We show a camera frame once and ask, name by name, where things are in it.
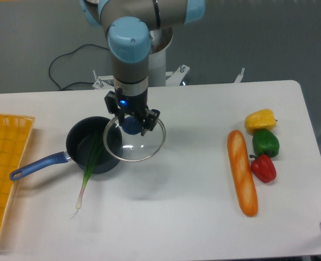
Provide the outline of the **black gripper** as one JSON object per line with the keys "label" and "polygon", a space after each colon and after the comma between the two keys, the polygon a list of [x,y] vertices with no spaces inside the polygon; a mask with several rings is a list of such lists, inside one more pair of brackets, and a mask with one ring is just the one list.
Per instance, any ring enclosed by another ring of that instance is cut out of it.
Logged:
{"label": "black gripper", "polygon": [[147,88],[138,95],[130,96],[121,87],[117,87],[109,91],[104,100],[108,112],[117,117],[120,126],[124,124],[125,115],[132,116],[141,122],[141,135],[144,136],[148,131],[153,131],[160,116],[159,110],[148,109],[147,98]]}

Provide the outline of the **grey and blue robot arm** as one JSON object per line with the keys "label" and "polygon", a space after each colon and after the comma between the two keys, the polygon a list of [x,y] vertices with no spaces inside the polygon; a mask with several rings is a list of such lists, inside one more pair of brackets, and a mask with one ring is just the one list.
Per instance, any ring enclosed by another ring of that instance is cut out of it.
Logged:
{"label": "grey and blue robot arm", "polygon": [[80,1],[92,26],[101,26],[111,53],[114,90],[105,97],[119,125],[134,118],[141,134],[152,131],[160,112],[149,109],[149,56],[157,31],[200,20],[205,1]]}

